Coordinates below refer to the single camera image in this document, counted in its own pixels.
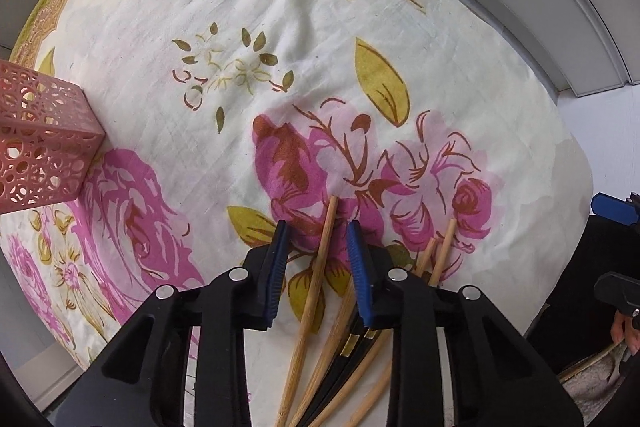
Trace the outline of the person's right hand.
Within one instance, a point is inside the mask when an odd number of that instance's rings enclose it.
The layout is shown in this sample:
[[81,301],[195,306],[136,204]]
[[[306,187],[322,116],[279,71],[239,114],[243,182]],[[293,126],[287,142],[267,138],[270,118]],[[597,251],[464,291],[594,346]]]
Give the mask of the person's right hand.
[[616,311],[611,327],[611,337],[613,343],[619,345],[625,343],[632,355],[636,355],[640,350],[640,331],[632,325],[632,317],[627,317],[620,311]]

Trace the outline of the cream fleece sleeve forearm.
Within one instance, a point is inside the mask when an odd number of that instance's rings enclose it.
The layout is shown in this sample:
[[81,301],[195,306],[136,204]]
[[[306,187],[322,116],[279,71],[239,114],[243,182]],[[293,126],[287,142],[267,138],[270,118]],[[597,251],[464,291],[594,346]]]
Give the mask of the cream fleece sleeve forearm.
[[561,378],[561,384],[572,397],[584,425],[588,426],[612,399],[624,377],[620,365],[628,361],[626,343],[606,348],[592,359],[583,361]]

